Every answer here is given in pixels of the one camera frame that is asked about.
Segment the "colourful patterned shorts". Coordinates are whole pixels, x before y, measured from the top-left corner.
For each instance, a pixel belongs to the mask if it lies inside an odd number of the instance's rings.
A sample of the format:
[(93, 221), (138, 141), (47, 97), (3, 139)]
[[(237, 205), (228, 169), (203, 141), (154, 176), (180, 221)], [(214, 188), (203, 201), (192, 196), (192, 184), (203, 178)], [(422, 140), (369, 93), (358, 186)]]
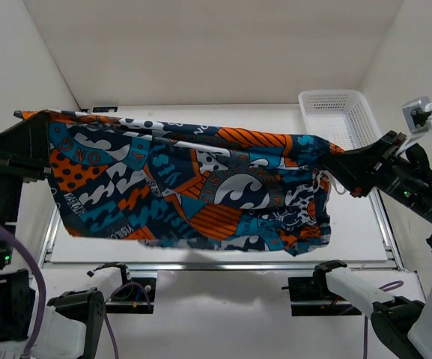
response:
[(328, 245), (325, 155), (314, 135), (71, 111), (16, 111), (47, 123), (48, 182), (75, 237), (208, 251)]

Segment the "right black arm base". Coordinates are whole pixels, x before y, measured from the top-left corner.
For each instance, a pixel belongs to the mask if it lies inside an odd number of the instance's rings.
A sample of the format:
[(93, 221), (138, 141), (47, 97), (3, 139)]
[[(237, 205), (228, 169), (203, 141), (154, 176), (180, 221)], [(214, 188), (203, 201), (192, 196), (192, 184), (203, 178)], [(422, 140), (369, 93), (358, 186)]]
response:
[(289, 277), (281, 288), (288, 291), (292, 317), (359, 316), (361, 311), (345, 299), (329, 291), (326, 274), (334, 269), (346, 268), (340, 260), (331, 260), (314, 267), (311, 277)]

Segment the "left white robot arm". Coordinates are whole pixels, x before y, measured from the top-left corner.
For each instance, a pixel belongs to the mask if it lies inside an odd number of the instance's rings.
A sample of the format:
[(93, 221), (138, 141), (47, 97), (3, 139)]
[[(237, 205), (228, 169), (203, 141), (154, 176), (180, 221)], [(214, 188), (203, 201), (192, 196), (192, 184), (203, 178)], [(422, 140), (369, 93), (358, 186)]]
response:
[(49, 127), (56, 113), (17, 111), (0, 133), (0, 347), (21, 358), (94, 358), (103, 326), (95, 287), (48, 298), (33, 256), (16, 238), (22, 187), (51, 174)]

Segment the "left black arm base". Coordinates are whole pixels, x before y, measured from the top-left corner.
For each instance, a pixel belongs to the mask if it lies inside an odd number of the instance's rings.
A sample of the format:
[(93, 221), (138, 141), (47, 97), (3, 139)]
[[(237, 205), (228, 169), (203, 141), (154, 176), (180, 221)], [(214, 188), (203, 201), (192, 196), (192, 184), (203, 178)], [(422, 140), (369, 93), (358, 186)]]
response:
[(123, 262), (99, 265), (86, 272), (88, 287), (97, 288), (106, 299), (111, 314), (153, 314), (155, 277), (133, 277)]

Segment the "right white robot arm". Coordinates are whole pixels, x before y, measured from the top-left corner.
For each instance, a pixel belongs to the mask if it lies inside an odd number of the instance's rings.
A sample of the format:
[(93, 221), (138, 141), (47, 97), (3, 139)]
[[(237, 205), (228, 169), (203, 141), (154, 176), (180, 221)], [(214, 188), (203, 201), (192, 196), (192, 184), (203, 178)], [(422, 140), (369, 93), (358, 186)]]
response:
[[(353, 197), (376, 189), (432, 224), (432, 170), (425, 151), (403, 151), (405, 135), (387, 132), (357, 150), (325, 155), (320, 163)], [(432, 253), (432, 234), (426, 240)], [(424, 299), (408, 297), (402, 279), (375, 284), (340, 260), (314, 268), (312, 289), (323, 299), (345, 300), (397, 358), (432, 358), (432, 287)]]

